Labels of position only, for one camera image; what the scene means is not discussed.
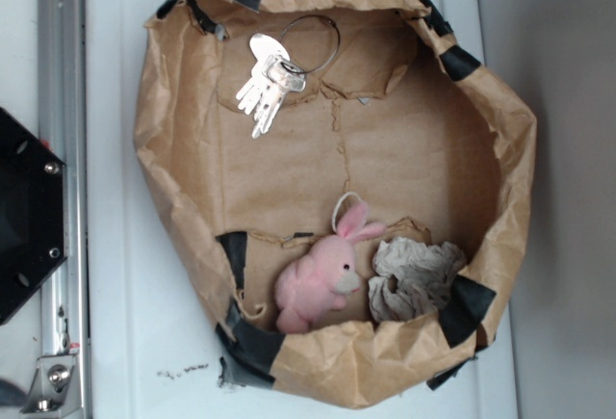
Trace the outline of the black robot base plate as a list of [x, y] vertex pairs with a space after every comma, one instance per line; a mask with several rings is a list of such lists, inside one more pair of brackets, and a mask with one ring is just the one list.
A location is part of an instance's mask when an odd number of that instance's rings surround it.
[[1, 323], [65, 261], [64, 162], [1, 111]]

